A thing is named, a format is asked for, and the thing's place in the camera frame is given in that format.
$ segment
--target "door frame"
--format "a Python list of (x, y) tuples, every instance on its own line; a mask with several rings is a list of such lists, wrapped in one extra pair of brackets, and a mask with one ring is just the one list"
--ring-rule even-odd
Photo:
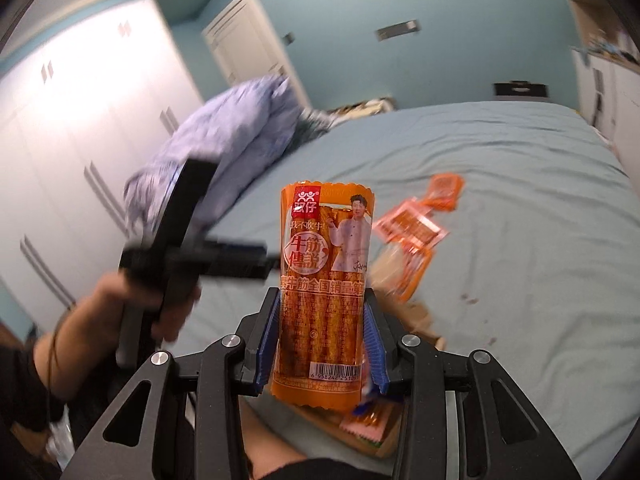
[(207, 43), (213, 59), (220, 67), (222, 75), (225, 77), (226, 82), (229, 84), (229, 86), (233, 86), (233, 83), (228, 80), (228, 71), (224, 69), (224, 62), (220, 59), (220, 56), (216, 54), (215, 48), (213, 48), (213, 44), (211, 39), (209, 38), (209, 34), (212, 33), (213, 30), (218, 28), (222, 24), (222, 22), (228, 20), (228, 15), (232, 14), (234, 12), (234, 8), (239, 4), (245, 4), (246, 6), (249, 6), (254, 12), (254, 16), (258, 20), (258, 24), (266, 33), (266, 40), (269, 42), (269, 46), (274, 50), (279, 61), (287, 71), (287, 75), (289, 77), (289, 80), (291, 81), (294, 92), (296, 93), (298, 102), (303, 107), (311, 108), (311, 101), (306, 94), (305, 88), (302, 86), (302, 82), (300, 81), (300, 78), (298, 77), (298, 74), (293, 67), (293, 63), (289, 59), (287, 51), (284, 49), (282, 40), (278, 36), (275, 28), (273, 28), (273, 24), (269, 19), (269, 15), (264, 10), (264, 7), (262, 6), (260, 0), (232, 0), (231, 3), (229, 3), (228, 6), (226, 6), (222, 10), (222, 12), (220, 12), (219, 15), (217, 15), (212, 20), (212, 22), (209, 23), (209, 25), (207, 25), (207, 27), (202, 31), (202, 37), (204, 38), (205, 43)]

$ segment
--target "barcode number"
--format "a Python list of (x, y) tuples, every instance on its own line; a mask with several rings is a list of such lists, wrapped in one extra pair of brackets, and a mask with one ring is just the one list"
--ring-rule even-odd
[(360, 378), (360, 365), (332, 365), (329, 363), (316, 363), (311, 361), (309, 365), (309, 379), (320, 381), (357, 381)]

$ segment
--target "man printed on package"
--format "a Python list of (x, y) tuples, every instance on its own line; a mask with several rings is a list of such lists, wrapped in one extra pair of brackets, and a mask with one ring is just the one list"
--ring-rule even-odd
[(366, 272), (369, 253), (371, 224), (365, 218), (367, 200), (362, 195), (351, 197), (351, 218), (347, 218), (335, 226), (329, 220), (329, 238), (331, 243), (340, 247), (340, 253), (331, 270), (343, 272)]

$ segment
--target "bed sheet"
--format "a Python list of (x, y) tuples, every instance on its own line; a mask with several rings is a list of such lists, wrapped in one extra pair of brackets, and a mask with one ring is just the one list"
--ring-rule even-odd
[[(440, 172), (463, 175), (466, 187), (456, 211), (437, 215), (450, 235), (417, 295), (447, 338), (447, 351), (488, 349), (582, 477), (596, 478), (640, 414), (640, 202), (614, 155), (573, 110), (484, 102), (349, 122), (254, 183), (210, 235), (265, 241), (278, 250), (286, 184), (364, 184), (376, 194), (379, 216), (422, 195)], [(373, 239), (370, 259), (380, 248)], [(205, 283), (174, 351), (199, 351), (233, 332), (277, 283), (276, 276), (265, 285)], [(258, 404), (277, 431), (311, 456), (391, 470), (390, 461), (340, 449), (319, 431), (305, 433), (305, 423), (273, 399)], [(450, 446), (456, 442), (451, 431)], [(456, 478), (457, 451), (449, 452), (449, 477)]]

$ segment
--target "silver screw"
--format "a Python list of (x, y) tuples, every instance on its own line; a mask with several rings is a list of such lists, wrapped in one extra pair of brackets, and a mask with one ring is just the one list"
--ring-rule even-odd
[(474, 359), (481, 365), (485, 365), (491, 360), (491, 356), (487, 352), (479, 350), (474, 354)]
[(230, 334), (225, 335), (222, 338), (222, 346), (226, 346), (227, 348), (233, 348), (234, 346), (238, 346), (242, 340), (239, 335)]
[(163, 365), (169, 360), (169, 354), (167, 352), (156, 352), (151, 356), (151, 362), (155, 365)]
[(404, 346), (418, 346), (420, 344), (420, 338), (415, 334), (403, 335), (402, 344)]

